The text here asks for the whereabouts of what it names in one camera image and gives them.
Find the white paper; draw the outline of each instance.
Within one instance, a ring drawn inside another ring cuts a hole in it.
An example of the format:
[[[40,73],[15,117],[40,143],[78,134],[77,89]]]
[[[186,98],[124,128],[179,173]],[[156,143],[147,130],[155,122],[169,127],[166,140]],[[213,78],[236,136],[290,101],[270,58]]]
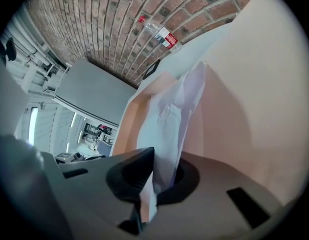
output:
[[[154,147],[153,187],[147,189],[154,190],[156,195],[173,186],[189,120],[205,88],[206,66],[200,62],[173,86],[150,99],[137,149]],[[150,204],[146,200],[149,196],[140,195],[141,202]]]

